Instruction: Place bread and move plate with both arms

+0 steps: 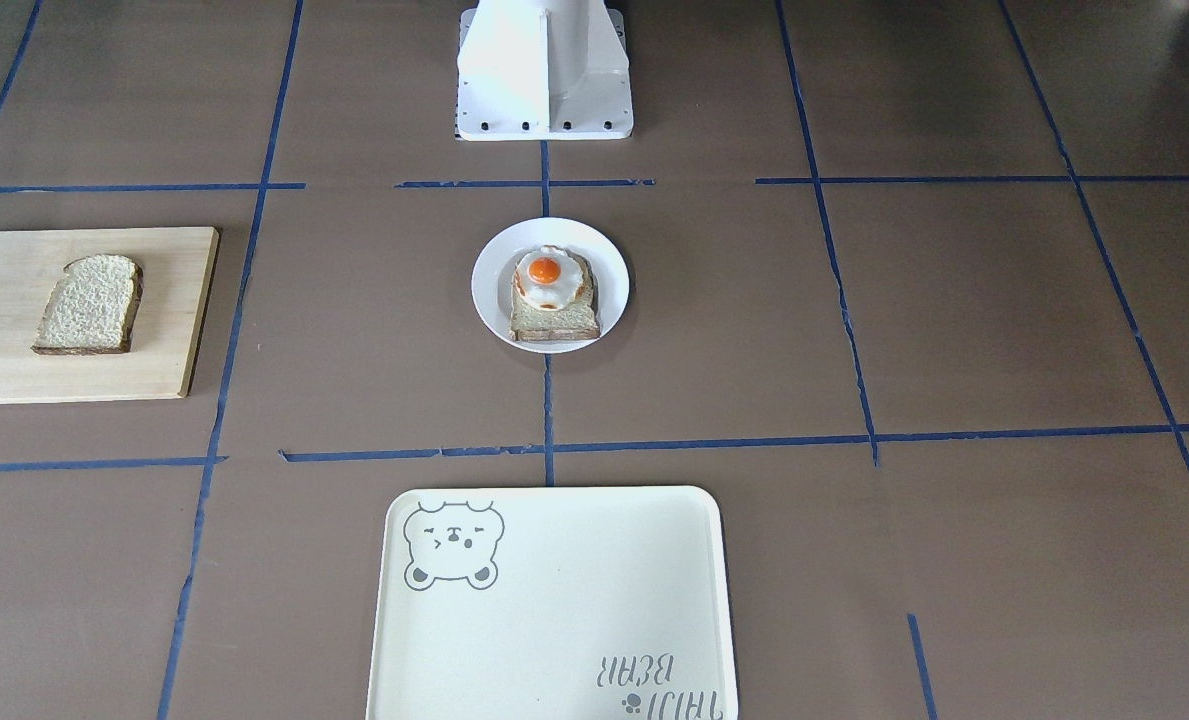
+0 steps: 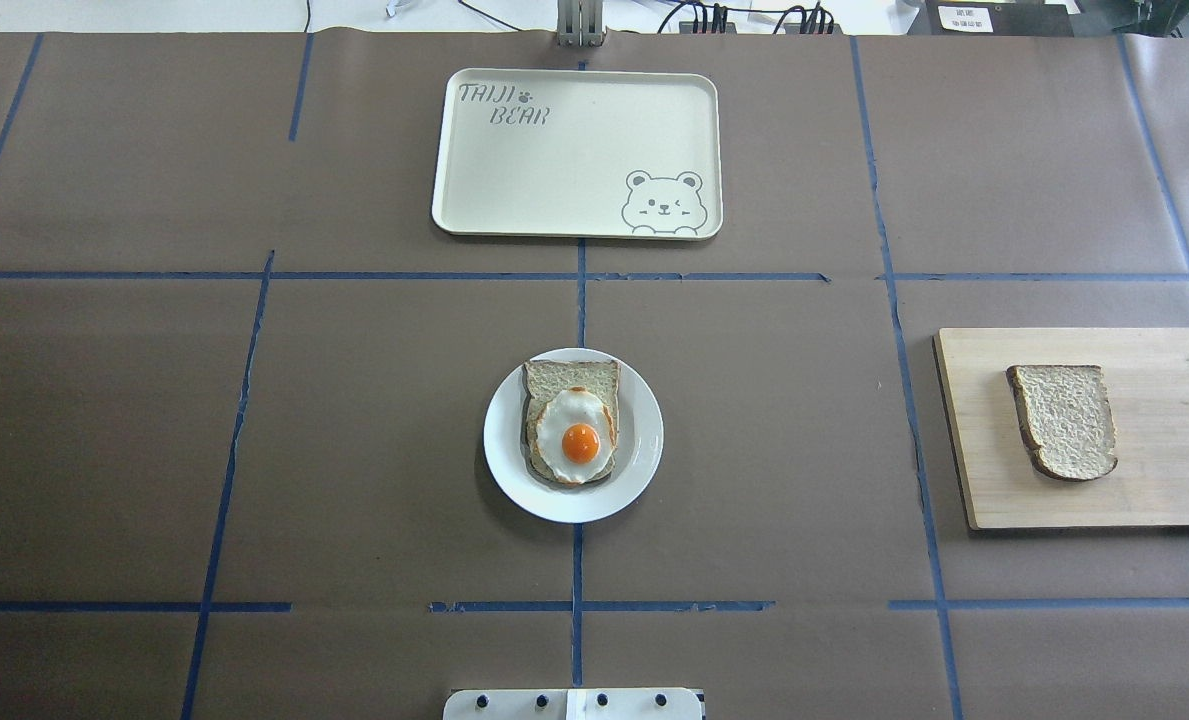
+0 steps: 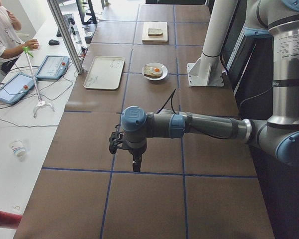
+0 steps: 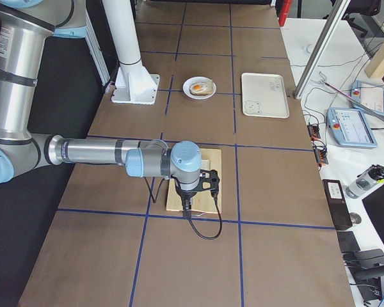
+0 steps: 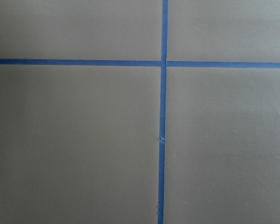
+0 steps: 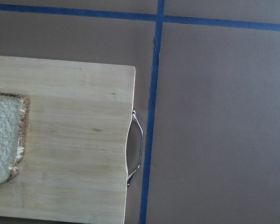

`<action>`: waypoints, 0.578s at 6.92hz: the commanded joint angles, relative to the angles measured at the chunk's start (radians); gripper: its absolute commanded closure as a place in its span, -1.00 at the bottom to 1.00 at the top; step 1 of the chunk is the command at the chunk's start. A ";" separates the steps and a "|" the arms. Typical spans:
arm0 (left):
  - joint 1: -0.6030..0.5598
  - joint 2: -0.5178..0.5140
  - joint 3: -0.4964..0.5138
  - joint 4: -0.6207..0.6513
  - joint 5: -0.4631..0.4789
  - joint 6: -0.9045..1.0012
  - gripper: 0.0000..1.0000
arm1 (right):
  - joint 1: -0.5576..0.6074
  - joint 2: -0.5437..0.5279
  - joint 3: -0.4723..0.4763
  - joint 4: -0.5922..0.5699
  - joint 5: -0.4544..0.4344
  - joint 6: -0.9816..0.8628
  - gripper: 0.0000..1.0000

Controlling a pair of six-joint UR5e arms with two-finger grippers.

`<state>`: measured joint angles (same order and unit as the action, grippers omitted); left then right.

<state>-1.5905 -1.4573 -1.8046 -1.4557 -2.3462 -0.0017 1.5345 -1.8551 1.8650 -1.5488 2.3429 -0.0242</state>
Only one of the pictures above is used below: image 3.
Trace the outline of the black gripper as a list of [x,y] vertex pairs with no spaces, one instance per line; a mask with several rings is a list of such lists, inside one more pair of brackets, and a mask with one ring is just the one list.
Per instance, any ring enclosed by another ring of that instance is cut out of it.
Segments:
[[142,155],[145,153],[145,151],[146,151],[146,146],[129,149],[129,153],[133,156],[132,167],[134,172],[141,171]]

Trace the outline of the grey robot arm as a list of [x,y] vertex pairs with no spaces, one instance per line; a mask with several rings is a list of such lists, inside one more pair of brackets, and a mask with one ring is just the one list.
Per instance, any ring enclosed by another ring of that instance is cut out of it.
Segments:
[[244,33],[273,37],[273,114],[268,120],[212,117],[161,109],[146,113],[137,106],[121,114],[121,131],[109,138],[109,150],[128,150],[139,172],[147,139],[181,138],[200,133],[238,139],[278,161],[299,167],[299,0],[250,0]]

